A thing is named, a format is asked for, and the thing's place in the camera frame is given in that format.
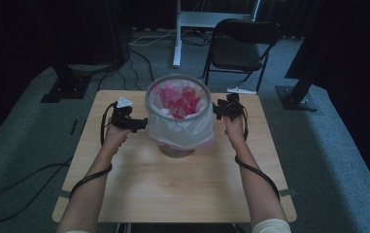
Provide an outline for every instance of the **pink crumpled paper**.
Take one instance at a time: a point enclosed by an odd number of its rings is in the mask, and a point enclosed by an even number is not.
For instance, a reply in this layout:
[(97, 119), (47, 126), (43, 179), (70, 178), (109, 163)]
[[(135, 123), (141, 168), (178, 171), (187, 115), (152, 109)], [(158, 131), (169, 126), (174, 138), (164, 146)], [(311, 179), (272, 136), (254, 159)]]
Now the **pink crumpled paper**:
[(179, 89), (173, 83), (167, 83), (164, 88), (159, 89), (159, 96), (164, 108), (176, 119), (196, 114), (196, 105), (200, 97), (191, 86)]

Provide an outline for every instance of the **forearm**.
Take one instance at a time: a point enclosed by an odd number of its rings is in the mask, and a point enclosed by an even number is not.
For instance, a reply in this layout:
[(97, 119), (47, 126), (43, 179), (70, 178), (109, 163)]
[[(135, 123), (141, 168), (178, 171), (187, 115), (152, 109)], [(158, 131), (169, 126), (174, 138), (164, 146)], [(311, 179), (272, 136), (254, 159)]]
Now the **forearm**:
[[(235, 150), (240, 161), (260, 170), (245, 142), (237, 145)], [(240, 167), (240, 174), (249, 206), (252, 226), (268, 218), (286, 220), (282, 205), (270, 183), (258, 174), (243, 167)]]
[[(113, 154), (102, 148), (86, 173), (86, 177), (109, 168)], [(82, 184), (69, 200), (66, 211), (60, 221), (57, 232), (84, 230), (95, 232), (97, 220), (103, 203), (108, 175), (95, 178)]]

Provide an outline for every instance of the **person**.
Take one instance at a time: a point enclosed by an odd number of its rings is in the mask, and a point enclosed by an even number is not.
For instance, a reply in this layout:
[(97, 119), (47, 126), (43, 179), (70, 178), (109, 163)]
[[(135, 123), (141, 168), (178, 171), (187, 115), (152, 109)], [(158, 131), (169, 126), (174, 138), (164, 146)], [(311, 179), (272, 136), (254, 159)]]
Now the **person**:
[[(225, 134), (238, 159), (259, 169), (245, 141), (242, 116), (233, 120), (224, 116), (223, 120), (226, 126)], [(128, 133), (129, 130), (121, 130), (109, 124), (103, 146), (86, 173), (87, 176), (109, 168), (112, 157), (125, 142)], [(249, 207), (252, 233), (290, 232), (285, 212), (270, 183), (243, 167), (240, 167), (240, 174)], [(107, 175), (98, 177), (84, 183), (75, 191), (58, 224), (57, 233), (96, 232), (106, 180)]]

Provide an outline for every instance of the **black chair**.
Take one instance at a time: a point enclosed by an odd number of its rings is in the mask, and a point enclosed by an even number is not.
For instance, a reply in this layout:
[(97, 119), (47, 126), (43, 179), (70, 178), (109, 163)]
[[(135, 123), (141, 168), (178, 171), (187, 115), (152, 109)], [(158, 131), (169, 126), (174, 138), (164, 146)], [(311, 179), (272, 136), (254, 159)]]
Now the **black chair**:
[[(255, 91), (258, 92), (266, 68), (269, 50), (281, 38), (280, 27), (273, 22), (246, 21), (229, 18), (214, 28), (203, 78), (208, 85), (210, 72), (248, 74), (261, 69)], [(260, 52), (257, 45), (265, 45)]]

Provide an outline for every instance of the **hand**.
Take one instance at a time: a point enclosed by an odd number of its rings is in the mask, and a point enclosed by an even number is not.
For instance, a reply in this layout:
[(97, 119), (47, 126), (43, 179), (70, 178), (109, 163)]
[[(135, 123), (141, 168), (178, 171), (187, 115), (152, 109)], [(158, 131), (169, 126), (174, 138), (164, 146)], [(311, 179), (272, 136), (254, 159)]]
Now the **hand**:
[(127, 134), (129, 133), (129, 129), (119, 129), (112, 125), (111, 119), (109, 118), (103, 148), (109, 149), (113, 154), (115, 154), (118, 151), (118, 148), (126, 141)]
[(224, 133), (229, 138), (232, 148), (236, 149), (240, 144), (245, 143), (243, 117), (237, 116), (233, 121), (228, 116), (223, 116), (226, 131)]

